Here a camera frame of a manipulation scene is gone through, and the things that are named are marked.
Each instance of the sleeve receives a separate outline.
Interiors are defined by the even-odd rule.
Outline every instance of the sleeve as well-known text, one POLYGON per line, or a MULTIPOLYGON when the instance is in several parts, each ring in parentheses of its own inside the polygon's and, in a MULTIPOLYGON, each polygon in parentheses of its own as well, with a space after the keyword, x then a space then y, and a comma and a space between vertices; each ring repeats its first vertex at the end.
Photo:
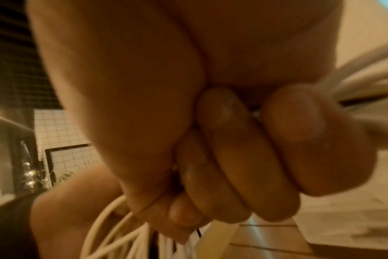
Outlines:
POLYGON ((39 259, 29 216, 37 192, 0 206, 0 259, 39 259))

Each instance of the wooden floor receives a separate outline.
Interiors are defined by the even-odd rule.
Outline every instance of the wooden floor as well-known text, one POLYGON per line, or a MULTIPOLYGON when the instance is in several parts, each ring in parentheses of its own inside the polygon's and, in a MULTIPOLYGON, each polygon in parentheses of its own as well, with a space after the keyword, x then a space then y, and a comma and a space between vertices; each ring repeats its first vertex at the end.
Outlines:
POLYGON ((272 224, 257 216, 242 223, 222 259, 388 259, 388 251, 308 244, 290 219, 272 224))

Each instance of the black sleeve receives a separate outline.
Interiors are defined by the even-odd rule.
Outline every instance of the black sleeve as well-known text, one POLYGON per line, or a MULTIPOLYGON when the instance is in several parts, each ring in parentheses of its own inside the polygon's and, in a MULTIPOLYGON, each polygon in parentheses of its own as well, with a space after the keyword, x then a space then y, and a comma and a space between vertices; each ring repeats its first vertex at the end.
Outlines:
POLYGON ((39 259, 29 226, 29 216, 37 192, 0 206, 0 259, 39 259))

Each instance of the wall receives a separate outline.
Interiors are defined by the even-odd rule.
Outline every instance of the wall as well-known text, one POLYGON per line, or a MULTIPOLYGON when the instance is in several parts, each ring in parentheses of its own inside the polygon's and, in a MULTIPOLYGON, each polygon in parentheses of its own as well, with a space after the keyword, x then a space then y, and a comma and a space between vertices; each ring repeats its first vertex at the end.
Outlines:
POLYGON ((99 161, 97 151, 92 146, 64 150, 68 146, 90 143, 64 110, 35 110, 35 135, 38 158, 43 161, 46 171, 48 161, 45 150, 63 148, 51 152, 57 176, 65 171, 76 172, 99 161))

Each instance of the white tile wall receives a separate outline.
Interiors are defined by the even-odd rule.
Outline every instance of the white tile wall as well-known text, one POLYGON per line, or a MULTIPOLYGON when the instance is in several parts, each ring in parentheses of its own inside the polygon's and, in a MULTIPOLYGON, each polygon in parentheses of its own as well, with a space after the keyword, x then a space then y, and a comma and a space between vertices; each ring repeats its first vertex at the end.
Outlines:
MULTIPOLYGON (((38 158, 43 160, 46 170, 45 149, 90 143, 64 110, 35 110, 35 136, 38 158)), ((91 146, 54 151, 51 155, 57 175, 78 171, 99 160, 97 151, 91 146)))

